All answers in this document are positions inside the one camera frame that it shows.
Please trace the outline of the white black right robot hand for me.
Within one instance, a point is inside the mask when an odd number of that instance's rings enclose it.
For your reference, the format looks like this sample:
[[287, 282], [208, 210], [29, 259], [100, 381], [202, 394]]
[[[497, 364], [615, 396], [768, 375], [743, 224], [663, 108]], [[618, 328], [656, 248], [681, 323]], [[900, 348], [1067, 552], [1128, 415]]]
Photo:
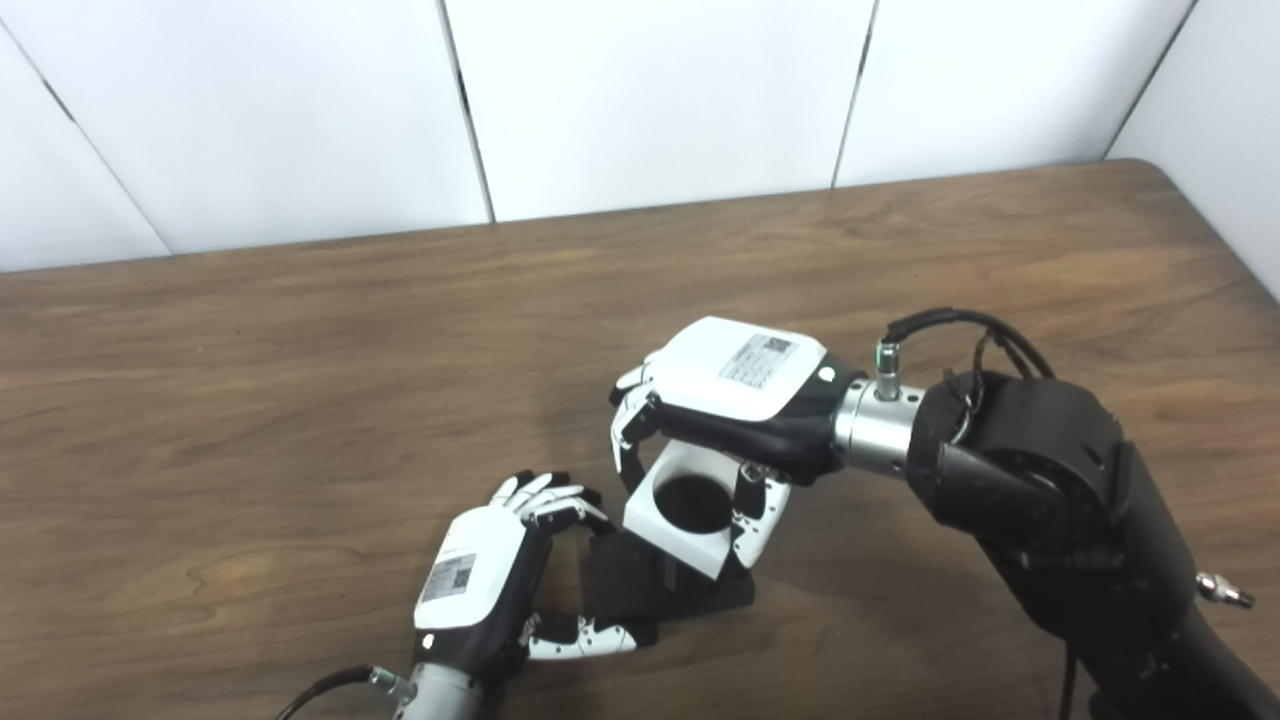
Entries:
[[663, 434], [809, 487], [842, 469], [835, 419], [867, 378], [810, 336], [704, 316], [614, 383], [614, 468], [634, 491], [639, 445]]

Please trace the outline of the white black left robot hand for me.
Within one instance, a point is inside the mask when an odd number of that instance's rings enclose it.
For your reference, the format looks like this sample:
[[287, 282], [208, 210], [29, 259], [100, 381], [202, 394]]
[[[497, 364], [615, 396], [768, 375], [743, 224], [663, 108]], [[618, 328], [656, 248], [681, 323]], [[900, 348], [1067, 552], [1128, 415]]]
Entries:
[[517, 471], [457, 515], [413, 607], [413, 665], [447, 667], [492, 691], [529, 661], [628, 653], [654, 646], [646, 620], [538, 610], [554, 538], [584, 527], [617, 528], [595, 489], [566, 471]]

